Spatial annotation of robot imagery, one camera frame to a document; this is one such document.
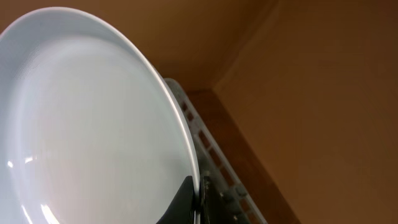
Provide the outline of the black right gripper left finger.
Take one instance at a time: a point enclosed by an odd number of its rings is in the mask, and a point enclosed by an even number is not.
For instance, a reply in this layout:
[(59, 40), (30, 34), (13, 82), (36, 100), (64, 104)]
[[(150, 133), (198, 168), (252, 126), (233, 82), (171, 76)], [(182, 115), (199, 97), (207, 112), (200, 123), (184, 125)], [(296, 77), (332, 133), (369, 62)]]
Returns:
[(157, 224), (193, 224), (195, 192), (192, 176), (186, 176)]

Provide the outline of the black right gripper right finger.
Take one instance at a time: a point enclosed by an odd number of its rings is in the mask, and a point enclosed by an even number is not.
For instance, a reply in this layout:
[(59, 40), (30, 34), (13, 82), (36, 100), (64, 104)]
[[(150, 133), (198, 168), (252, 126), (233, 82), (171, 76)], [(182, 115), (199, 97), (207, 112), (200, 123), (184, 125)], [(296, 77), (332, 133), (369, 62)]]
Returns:
[(238, 224), (242, 215), (237, 200), (229, 192), (219, 192), (209, 176), (201, 178), (201, 224)]

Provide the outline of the light blue plate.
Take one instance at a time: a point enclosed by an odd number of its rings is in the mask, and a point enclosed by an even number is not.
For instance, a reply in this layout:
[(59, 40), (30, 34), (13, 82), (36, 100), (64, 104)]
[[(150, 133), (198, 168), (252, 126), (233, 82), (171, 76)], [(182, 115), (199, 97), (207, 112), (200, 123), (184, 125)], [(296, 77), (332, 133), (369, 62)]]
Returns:
[(1, 222), (157, 223), (200, 175), (165, 80), (120, 31), (47, 7), (1, 33)]

